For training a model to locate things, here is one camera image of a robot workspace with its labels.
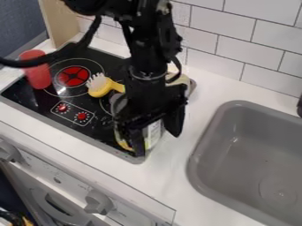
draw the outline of can label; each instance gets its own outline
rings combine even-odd
[[[158,120],[147,127],[146,150],[153,148],[162,136],[162,120]]]

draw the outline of red knob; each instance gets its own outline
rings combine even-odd
[[[78,120],[85,120],[87,118],[86,113],[79,113],[78,114]]]
[[[67,105],[66,104],[60,104],[59,106],[58,106],[58,111],[60,111],[60,112],[65,112],[66,110],[68,110],[68,107],[67,107]]]

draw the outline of black stovetop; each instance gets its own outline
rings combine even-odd
[[[126,74],[125,60],[87,49],[73,58],[60,59],[50,66],[50,87],[34,90],[23,77],[1,95],[74,131],[132,155],[121,148],[114,137],[109,104],[109,98],[114,92],[109,92],[101,99],[95,99],[87,93],[85,83],[97,72],[103,72],[113,80],[123,83]],[[64,112],[60,111],[62,106],[66,107]],[[85,119],[79,120],[78,114]]]

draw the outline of stainless steel sink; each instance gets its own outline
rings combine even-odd
[[[189,159],[192,186],[259,222],[302,225],[302,119],[250,102],[217,110]]]

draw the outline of wooden panel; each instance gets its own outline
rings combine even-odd
[[[58,0],[39,0],[49,37],[59,48],[79,32],[76,14]]]

